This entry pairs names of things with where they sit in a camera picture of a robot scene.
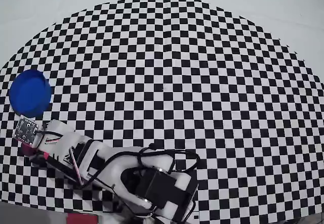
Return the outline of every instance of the black cable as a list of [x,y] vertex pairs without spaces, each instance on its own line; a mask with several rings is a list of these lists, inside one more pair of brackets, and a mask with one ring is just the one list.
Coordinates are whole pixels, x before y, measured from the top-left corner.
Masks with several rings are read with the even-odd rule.
[[53,131],[42,131],[42,130],[35,130],[36,134],[42,134],[42,135],[53,135],[53,136],[57,136],[57,137],[62,137],[63,135],[57,132],[53,132]]
[[155,224],[155,223],[156,223],[156,224],[164,224],[163,221],[161,221],[160,219],[158,219],[159,216],[160,216],[160,215],[156,215],[156,214],[154,214],[154,215],[152,216],[152,218],[155,220],[154,224]]
[[190,215],[193,213],[194,209],[196,208],[196,202],[193,200],[192,201],[192,208],[191,210],[188,212],[188,214],[186,215],[186,217],[183,219],[183,223],[186,223],[186,221],[188,220],[188,218],[190,217]]
[[[82,186],[80,186],[81,189],[89,186],[97,177],[98,175],[105,169],[105,167],[110,163],[112,162],[114,159],[118,158],[118,157],[121,157],[121,156],[135,156],[135,157],[138,157],[140,153],[139,152],[118,152],[116,153],[115,155],[113,155],[112,157],[108,158],[105,163],[102,165],[102,167],[96,171],[96,173],[85,183],[83,184]],[[158,151],[158,152],[143,152],[141,153],[141,157],[150,157],[150,156],[160,156],[160,155],[174,155],[174,154],[186,154],[186,155],[194,155],[195,158],[197,159],[196,163],[193,164],[190,168],[184,170],[184,171],[176,171],[176,172],[184,172],[184,173],[188,173],[192,170],[194,170],[199,161],[200,161],[200,157],[198,154],[196,153],[193,153],[193,152],[187,152],[187,151],[184,151],[184,150],[164,150],[164,151]]]
[[[116,195],[116,196],[118,197],[118,199],[123,203],[123,205],[125,205],[125,206],[127,207],[127,209],[128,209],[128,210],[129,210],[133,215],[135,215],[135,216],[139,216],[139,215],[147,215],[147,214],[150,214],[150,213],[135,213],[135,212],[131,209],[131,207],[130,207],[128,204],[126,204],[126,202],[122,199],[122,197],[120,197],[120,196],[115,192],[115,190],[114,190],[114,188],[113,188],[112,186],[107,185],[106,183],[102,182],[102,181],[101,181],[100,179],[98,179],[98,178],[96,178],[95,180],[98,181],[99,183],[101,183],[102,185],[106,186],[107,188],[111,189],[111,190],[113,191],[114,195]],[[156,211],[156,206],[152,206],[152,207],[154,207],[154,208],[153,208],[153,211],[152,211],[152,213],[153,213],[153,212]]]

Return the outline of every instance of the black and white checkered surface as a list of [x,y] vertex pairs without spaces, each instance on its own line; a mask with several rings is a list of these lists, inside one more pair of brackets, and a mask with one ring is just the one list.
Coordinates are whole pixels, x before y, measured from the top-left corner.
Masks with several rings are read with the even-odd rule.
[[[113,147],[192,149],[196,221],[266,223],[321,212],[323,84],[296,53],[242,17],[199,0],[130,0],[45,29],[0,71],[2,201],[56,211],[109,210],[30,166],[12,139],[14,78],[44,72],[53,89],[38,122],[58,119]],[[177,168],[194,159],[179,156]]]

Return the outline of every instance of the small circuit board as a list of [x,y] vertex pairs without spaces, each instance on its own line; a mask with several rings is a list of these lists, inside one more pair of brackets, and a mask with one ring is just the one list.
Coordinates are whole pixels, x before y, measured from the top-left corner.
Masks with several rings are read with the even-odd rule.
[[35,139],[35,130],[38,125],[26,118],[21,118],[15,129],[13,138],[28,145],[32,145]]

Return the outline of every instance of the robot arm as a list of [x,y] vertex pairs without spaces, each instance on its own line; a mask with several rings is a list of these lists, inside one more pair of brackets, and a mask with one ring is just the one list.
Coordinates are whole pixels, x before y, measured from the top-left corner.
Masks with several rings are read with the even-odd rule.
[[[173,172],[174,154],[182,151],[111,148],[81,136],[58,120],[50,121],[43,131],[37,127],[26,131],[27,125],[32,124],[22,118],[15,130],[14,137],[22,141],[25,152],[46,160],[80,188],[91,183],[101,186],[120,197],[124,204],[131,202],[146,209],[145,214],[135,214],[139,217],[156,214],[175,222],[186,221],[198,184],[186,172]],[[28,136],[29,142],[26,138],[25,142],[22,140],[23,135]]]

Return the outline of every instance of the blue bottle cap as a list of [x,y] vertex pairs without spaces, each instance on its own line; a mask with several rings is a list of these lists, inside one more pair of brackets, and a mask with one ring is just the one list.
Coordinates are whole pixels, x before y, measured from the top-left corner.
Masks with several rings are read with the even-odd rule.
[[18,115],[34,118],[41,115],[51,100],[51,86],[43,73],[26,70],[13,81],[9,91],[11,107]]

